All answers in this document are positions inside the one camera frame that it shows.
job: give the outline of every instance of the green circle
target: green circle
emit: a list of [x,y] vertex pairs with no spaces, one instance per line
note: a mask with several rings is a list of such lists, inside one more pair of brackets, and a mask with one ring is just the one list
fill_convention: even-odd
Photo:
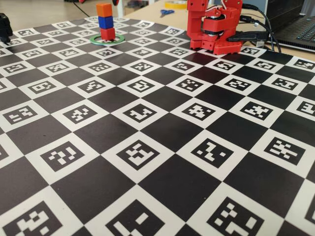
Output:
[[96,38],[100,38],[100,34],[97,34],[97,35],[94,35],[90,38],[90,42],[93,44],[96,44],[96,45],[111,45],[111,44],[121,43],[125,40],[125,37],[123,35],[117,34],[116,36],[119,38],[117,41],[104,43],[104,42],[98,42],[95,40]]

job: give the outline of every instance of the stacked cubes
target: stacked cubes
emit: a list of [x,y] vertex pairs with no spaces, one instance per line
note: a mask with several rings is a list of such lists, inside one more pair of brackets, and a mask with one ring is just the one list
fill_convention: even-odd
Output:
[[103,40],[114,40],[115,29],[113,20],[112,5],[110,3],[96,4],[100,35]]

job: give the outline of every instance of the wooden table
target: wooden table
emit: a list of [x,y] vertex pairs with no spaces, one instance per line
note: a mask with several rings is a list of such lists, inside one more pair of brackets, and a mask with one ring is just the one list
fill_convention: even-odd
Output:
[[[139,9],[135,12],[132,12],[128,15],[125,15],[126,18],[136,19],[136,20],[146,20],[146,21],[152,21],[155,23],[168,25],[177,27],[183,30],[187,29],[187,18],[188,18],[188,12],[187,10],[178,10],[175,9],[175,13],[166,15],[164,17],[160,17],[161,13],[160,10],[166,9],[164,6],[165,0],[159,0],[154,4],[148,5],[142,9]],[[259,12],[252,11],[252,10],[243,10],[242,14],[254,14],[260,16]],[[254,27],[252,24],[241,24],[237,27],[237,30],[239,31],[251,31],[251,30],[257,30],[256,27]],[[306,58],[310,60],[315,59],[315,54],[307,51],[297,50],[289,47],[281,46],[282,52],[290,55],[294,55],[301,58]]]

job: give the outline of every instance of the red robotic arm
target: red robotic arm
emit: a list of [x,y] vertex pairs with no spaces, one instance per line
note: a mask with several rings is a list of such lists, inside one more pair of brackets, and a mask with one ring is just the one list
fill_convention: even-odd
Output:
[[204,48],[214,54],[237,53],[242,42],[228,42],[226,39],[235,35],[240,20],[243,1],[223,0],[223,7],[207,9],[209,0],[188,0],[187,35],[190,47]]

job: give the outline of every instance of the blue scissors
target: blue scissors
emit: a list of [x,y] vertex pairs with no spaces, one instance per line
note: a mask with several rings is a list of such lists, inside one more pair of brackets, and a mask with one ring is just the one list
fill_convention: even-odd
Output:
[[163,17],[163,16],[166,16],[166,15],[168,15],[168,14],[171,14],[171,13],[174,13],[175,11],[174,10],[161,10],[161,18]]

